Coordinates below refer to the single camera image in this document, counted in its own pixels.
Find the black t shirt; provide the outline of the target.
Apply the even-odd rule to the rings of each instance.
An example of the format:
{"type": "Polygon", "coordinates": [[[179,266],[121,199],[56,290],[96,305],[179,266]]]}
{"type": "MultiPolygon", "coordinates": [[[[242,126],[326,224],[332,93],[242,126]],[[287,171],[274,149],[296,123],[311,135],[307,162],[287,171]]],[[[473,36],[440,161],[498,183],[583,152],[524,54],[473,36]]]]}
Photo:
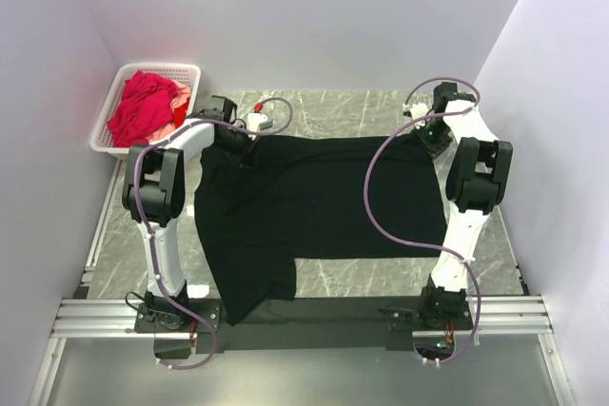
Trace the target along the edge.
{"type": "Polygon", "coordinates": [[[293,300],[298,259],[434,258],[446,232],[419,139],[263,138],[256,164],[204,150],[195,223],[231,324],[262,300],[293,300]]]}

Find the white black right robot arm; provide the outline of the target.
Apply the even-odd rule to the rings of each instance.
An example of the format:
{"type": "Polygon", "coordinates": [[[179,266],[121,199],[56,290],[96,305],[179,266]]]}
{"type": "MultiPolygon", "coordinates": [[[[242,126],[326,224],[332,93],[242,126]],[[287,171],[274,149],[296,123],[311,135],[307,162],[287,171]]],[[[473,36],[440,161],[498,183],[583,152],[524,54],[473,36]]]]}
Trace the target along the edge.
{"type": "Polygon", "coordinates": [[[514,147],[493,134],[477,108],[477,96],[456,81],[433,89],[433,104],[410,108],[415,132],[432,158],[456,143],[445,182],[449,218],[442,252],[422,290],[418,318],[430,329],[469,317],[467,268],[487,219],[505,195],[514,147]]]}

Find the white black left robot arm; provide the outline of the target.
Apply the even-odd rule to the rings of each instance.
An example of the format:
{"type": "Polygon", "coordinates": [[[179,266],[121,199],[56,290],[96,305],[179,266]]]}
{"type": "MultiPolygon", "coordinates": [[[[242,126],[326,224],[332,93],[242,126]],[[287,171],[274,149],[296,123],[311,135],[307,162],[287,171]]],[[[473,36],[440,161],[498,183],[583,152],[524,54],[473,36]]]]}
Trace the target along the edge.
{"type": "Polygon", "coordinates": [[[147,262],[145,312],[170,332],[189,323],[187,280],[179,260],[177,224],[186,204],[186,164],[214,145],[244,153],[257,134],[273,127],[260,102],[244,117],[227,97],[203,108],[158,141],[129,148],[122,204],[136,222],[147,262]]]}

